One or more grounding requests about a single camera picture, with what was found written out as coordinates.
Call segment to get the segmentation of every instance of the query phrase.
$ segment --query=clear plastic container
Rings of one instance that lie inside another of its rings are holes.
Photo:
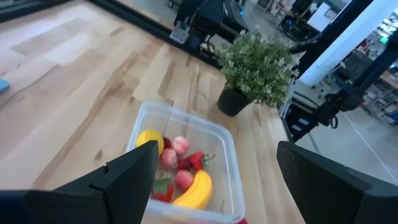
[[[213,194],[206,210],[196,210],[150,199],[146,212],[150,215],[185,223],[237,223],[245,213],[242,182],[234,142],[229,131],[212,122],[161,103],[144,103],[140,107],[136,123],[127,145],[134,149],[138,134],[155,129],[171,140],[184,136],[195,151],[216,154],[207,162],[206,171],[213,181]],[[175,199],[180,194],[174,193]]]

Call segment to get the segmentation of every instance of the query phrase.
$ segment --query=wooden tabletop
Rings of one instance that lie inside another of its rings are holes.
[[[303,223],[275,159],[275,109],[230,118],[219,70],[96,6],[74,1],[0,24],[0,189],[54,189],[120,156],[142,102],[161,101],[234,137],[249,223]],[[143,223],[172,223],[146,214]]]

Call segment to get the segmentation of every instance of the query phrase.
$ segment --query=white column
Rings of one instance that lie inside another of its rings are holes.
[[[300,80],[308,86],[318,84],[397,8],[396,0],[374,0],[304,72]]]

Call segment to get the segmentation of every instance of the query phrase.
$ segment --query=toy banana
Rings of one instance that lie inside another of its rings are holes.
[[[199,170],[193,178],[190,188],[173,205],[187,208],[205,209],[213,193],[213,183],[210,175],[204,170]]]

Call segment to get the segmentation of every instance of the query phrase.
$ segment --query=peach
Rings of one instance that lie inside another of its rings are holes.
[[[175,150],[164,149],[159,157],[159,163],[163,168],[172,168],[177,163],[177,154]]]
[[[179,170],[175,175],[175,186],[182,192],[186,192],[191,187],[193,175],[186,170]]]
[[[185,155],[188,152],[189,147],[189,142],[182,136],[177,136],[173,141],[173,149],[177,153],[178,157]]]

